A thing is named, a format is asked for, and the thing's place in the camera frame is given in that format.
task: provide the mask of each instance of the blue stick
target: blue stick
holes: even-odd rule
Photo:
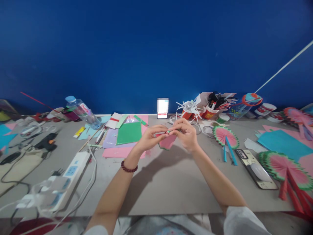
[[[238,164],[237,164],[237,161],[236,161],[236,158],[235,158],[235,155],[234,155],[234,152],[232,151],[231,145],[229,144],[229,141],[228,141],[228,139],[227,139],[227,136],[226,136],[226,142],[227,142],[229,151],[230,151],[230,153],[231,153],[231,157],[232,157],[232,159],[233,159],[233,161],[234,161],[234,165],[238,165]]]
[[[224,145],[224,162],[227,162],[227,158],[226,158],[226,145]]]

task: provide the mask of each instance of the red bead bracelet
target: red bead bracelet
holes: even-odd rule
[[[133,169],[133,170],[127,169],[127,168],[124,166],[124,161],[122,161],[121,167],[122,167],[122,169],[123,169],[124,171],[126,171],[126,172],[131,172],[131,173],[132,173],[132,172],[135,172],[135,171],[138,169],[138,165],[137,165],[136,168]]]

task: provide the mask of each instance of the mouse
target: mouse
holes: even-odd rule
[[[260,180],[265,181],[265,182],[272,181],[271,177],[268,175],[268,173],[264,170],[264,168],[261,165],[252,163],[250,166],[253,172],[255,173],[255,175]]]

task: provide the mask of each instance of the person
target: person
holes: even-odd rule
[[[164,134],[155,138],[155,133]],[[184,118],[175,121],[171,128],[156,125],[148,128],[133,147],[107,189],[86,228],[85,235],[112,235],[139,158],[169,135],[176,135],[183,147],[192,154],[195,163],[214,194],[226,219],[224,234],[270,234],[229,179],[213,164],[197,142],[195,128]],[[212,234],[187,217],[145,216],[127,234]]]

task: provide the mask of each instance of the smartphone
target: smartphone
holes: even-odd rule
[[[157,118],[167,119],[167,113],[169,110],[169,99],[168,98],[158,98],[157,99]]]
[[[235,149],[235,152],[238,155],[238,157],[240,158],[241,162],[246,167],[247,171],[249,172],[249,174],[250,174],[251,178],[253,179],[253,181],[255,182],[255,184],[260,189],[278,190],[278,186],[276,185],[276,183],[274,182],[273,179],[271,179],[271,181],[268,181],[268,182],[262,181],[253,172],[253,170],[251,169],[250,165],[252,163],[259,164],[259,165],[261,165],[261,164],[256,159],[256,157],[254,157],[254,155],[250,152],[250,150],[247,150],[247,149]]]

